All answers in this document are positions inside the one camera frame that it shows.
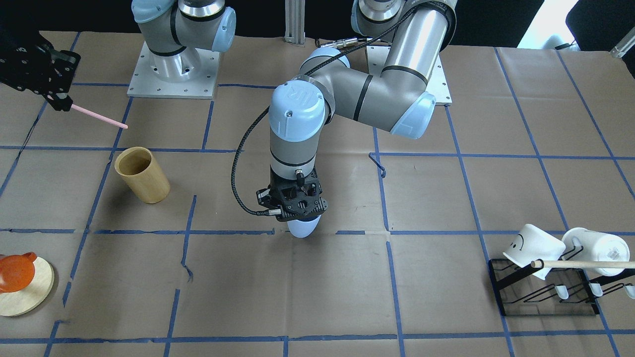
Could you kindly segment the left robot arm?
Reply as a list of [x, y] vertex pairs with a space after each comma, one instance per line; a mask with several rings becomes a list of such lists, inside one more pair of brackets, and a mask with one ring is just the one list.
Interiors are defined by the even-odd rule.
[[270, 184], [257, 192], [263, 210], [280, 222], [310, 221], [327, 209], [316, 174], [319, 136], [333, 116], [420, 138], [436, 98], [427, 91], [439, 52], [456, 27], [455, 0], [357, 0], [352, 27], [390, 43], [378, 75], [351, 67], [347, 52], [318, 48], [299, 75], [276, 88], [261, 115], [270, 127]]

